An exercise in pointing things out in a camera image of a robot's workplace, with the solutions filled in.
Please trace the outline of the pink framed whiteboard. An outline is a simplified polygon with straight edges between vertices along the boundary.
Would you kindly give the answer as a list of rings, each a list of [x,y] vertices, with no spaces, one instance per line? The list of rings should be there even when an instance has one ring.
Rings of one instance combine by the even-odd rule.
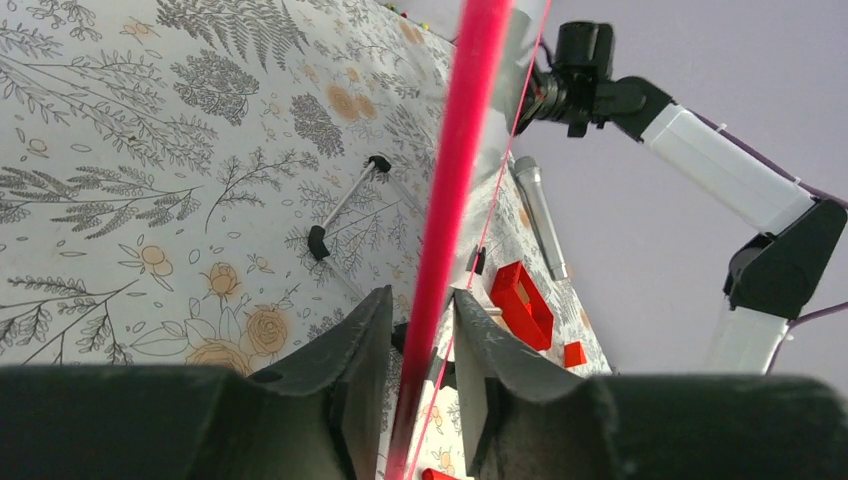
[[[509,46],[526,45],[527,33],[543,30],[549,9],[547,1],[468,1],[462,11],[404,345],[388,479],[406,476],[432,351],[459,270],[455,255],[502,56]]]

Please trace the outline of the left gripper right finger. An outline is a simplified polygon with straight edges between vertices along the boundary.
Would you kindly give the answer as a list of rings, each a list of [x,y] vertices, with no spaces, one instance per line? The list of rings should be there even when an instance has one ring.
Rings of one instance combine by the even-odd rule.
[[[594,375],[453,295],[466,469],[477,479],[843,479],[847,402],[812,378]]]

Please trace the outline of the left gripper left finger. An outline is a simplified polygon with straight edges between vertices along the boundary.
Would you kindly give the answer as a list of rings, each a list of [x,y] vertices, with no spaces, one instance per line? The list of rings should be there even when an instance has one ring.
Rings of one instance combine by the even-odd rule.
[[[248,377],[212,366],[1,371],[5,479],[372,479],[393,292]]]

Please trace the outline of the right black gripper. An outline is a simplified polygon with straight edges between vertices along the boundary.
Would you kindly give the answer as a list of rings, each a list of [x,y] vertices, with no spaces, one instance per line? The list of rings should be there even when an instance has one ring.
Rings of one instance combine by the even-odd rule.
[[[530,68],[514,134],[534,121],[568,127],[569,138],[582,138],[591,124],[602,125],[598,112],[599,86],[611,80],[614,30],[609,23],[572,21],[558,30],[556,48],[541,42],[549,69]]]

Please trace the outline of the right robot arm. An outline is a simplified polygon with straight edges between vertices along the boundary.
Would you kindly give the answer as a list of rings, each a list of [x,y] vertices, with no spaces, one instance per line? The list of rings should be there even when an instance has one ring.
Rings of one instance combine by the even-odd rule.
[[[530,70],[515,130],[548,121],[580,138],[589,126],[613,124],[751,226],[754,237],[729,261],[727,312],[706,368],[767,374],[790,331],[807,320],[804,308],[846,228],[847,205],[806,186],[649,80],[614,79],[614,46],[608,23],[561,25],[555,47],[545,52],[549,70]]]

